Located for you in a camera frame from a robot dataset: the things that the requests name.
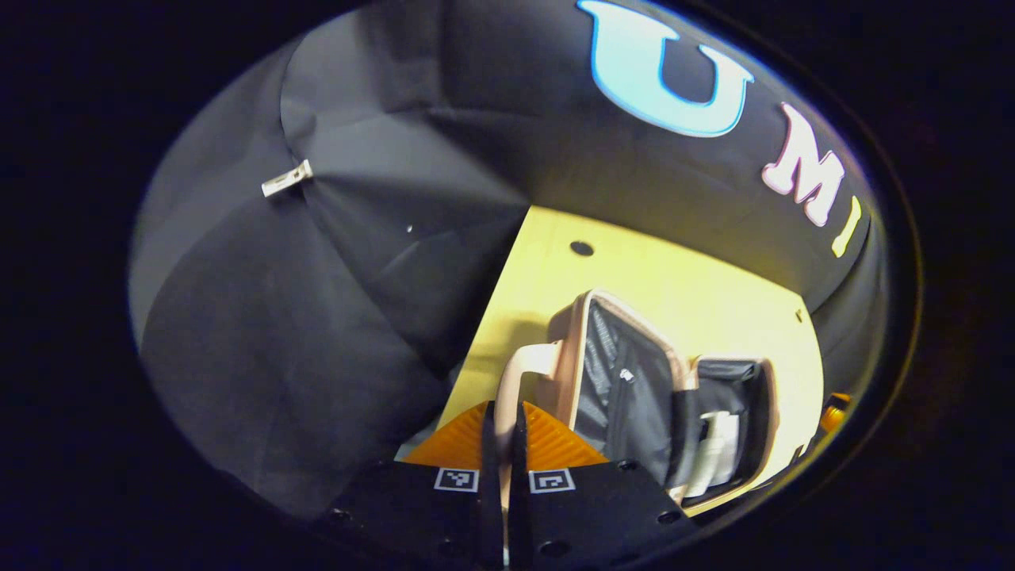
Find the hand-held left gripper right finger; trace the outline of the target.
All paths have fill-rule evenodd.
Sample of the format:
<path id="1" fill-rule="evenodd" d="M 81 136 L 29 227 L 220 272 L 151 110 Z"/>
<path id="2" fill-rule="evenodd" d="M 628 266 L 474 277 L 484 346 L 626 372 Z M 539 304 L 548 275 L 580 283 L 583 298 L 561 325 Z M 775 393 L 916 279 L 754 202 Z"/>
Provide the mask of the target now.
<path id="1" fill-rule="evenodd" d="M 640 462 L 609 462 L 536 405 L 518 406 L 507 499 L 511 570 L 634 570 L 699 533 Z"/>

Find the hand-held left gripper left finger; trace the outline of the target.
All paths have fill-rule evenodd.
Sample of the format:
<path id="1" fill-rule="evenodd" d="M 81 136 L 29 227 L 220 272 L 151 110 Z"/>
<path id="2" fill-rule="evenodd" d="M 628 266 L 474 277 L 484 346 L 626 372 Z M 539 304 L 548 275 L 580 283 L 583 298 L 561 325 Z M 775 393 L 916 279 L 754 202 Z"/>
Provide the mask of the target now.
<path id="1" fill-rule="evenodd" d="M 400 460 L 360 470 L 316 532 L 391 570 L 501 570 L 504 520 L 494 406 L 469 408 Z"/>

